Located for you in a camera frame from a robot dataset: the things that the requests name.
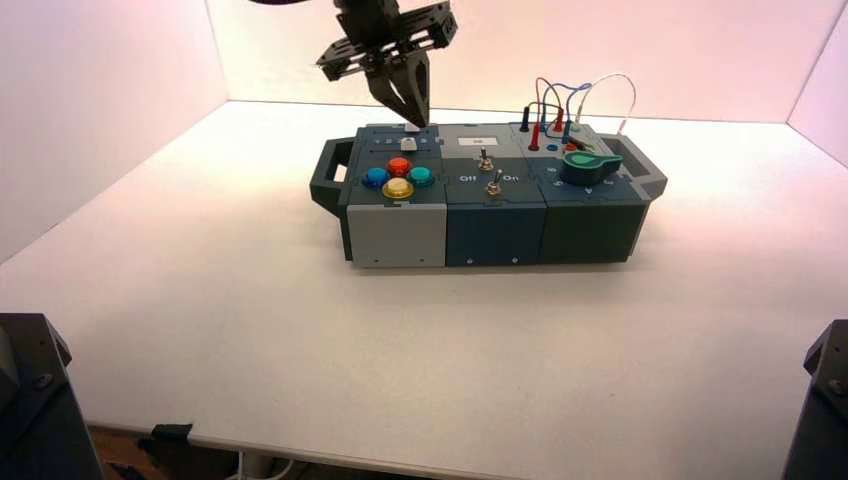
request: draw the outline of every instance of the white table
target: white table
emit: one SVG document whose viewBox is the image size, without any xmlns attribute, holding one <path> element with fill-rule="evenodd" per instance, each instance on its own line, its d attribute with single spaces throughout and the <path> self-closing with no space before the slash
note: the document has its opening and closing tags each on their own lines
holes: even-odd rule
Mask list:
<svg viewBox="0 0 848 480">
<path fill-rule="evenodd" d="M 0 311 L 55 324 L 95 425 L 438 475 L 778 476 L 804 352 L 848 313 L 844 167 L 783 125 L 637 120 L 670 180 L 628 263 L 359 271 L 308 181 L 324 140 L 394 121 L 229 103 L 0 266 Z"/>
</svg>

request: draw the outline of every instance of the white label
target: white label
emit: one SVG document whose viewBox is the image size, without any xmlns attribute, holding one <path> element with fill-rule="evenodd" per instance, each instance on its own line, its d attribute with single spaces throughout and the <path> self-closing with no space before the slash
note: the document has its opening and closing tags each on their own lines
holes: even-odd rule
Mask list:
<svg viewBox="0 0 848 480">
<path fill-rule="evenodd" d="M 497 137 L 459 137 L 456 141 L 461 147 L 489 147 L 498 144 Z"/>
</svg>

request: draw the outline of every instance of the blue wire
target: blue wire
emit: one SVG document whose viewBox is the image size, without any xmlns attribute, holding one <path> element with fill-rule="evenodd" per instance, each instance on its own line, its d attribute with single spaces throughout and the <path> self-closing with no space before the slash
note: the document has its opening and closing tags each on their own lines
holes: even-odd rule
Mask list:
<svg viewBox="0 0 848 480">
<path fill-rule="evenodd" d="M 574 97 L 574 95 L 577 92 L 582 92 L 583 90 L 587 90 L 589 88 L 592 88 L 592 84 L 591 83 L 584 83 L 584 84 L 580 85 L 579 87 L 571 87 L 571 86 L 568 86 L 564 83 L 554 83 L 553 85 L 551 85 L 550 87 L 545 89 L 545 95 L 542 97 L 542 111 L 543 112 L 545 111 L 544 104 L 547 102 L 548 92 L 550 92 L 554 87 L 562 87 L 562 88 L 565 88 L 566 90 L 571 90 L 571 94 L 568 95 L 568 100 L 565 101 L 566 119 L 570 120 L 571 119 L 571 99 Z"/>
</svg>

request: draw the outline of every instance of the red wire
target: red wire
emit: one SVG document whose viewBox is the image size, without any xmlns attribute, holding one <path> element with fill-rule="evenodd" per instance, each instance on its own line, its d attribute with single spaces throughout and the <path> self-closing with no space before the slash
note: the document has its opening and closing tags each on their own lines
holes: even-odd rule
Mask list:
<svg viewBox="0 0 848 480">
<path fill-rule="evenodd" d="M 551 87 L 551 90 L 554 91 L 554 95 L 556 95 L 556 97 L 557 97 L 557 105 L 559 105 L 560 109 L 562 108 L 562 100 L 559 99 L 559 93 L 556 91 L 556 88 L 554 88 L 553 85 L 551 85 L 551 82 L 549 82 L 544 77 L 536 77 L 536 123 L 537 124 L 541 123 L 541 120 L 542 120 L 542 98 L 539 95 L 539 80 L 547 83 L 548 86 Z"/>
</svg>

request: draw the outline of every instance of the toggle switch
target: toggle switch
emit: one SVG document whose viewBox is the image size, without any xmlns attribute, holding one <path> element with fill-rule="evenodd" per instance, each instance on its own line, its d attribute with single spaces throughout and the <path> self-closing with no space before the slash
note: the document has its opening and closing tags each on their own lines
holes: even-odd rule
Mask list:
<svg viewBox="0 0 848 480">
<path fill-rule="evenodd" d="M 501 179 L 503 178 L 503 170 L 495 172 L 495 178 L 486 185 L 486 193 L 490 197 L 496 197 L 501 194 Z"/>
<path fill-rule="evenodd" d="M 486 153 L 486 147 L 480 148 L 480 164 L 478 165 L 481 171 L 491 172 L 495 169 L 495 164 L 492 163 L 492 157 Z"/>
</svg>

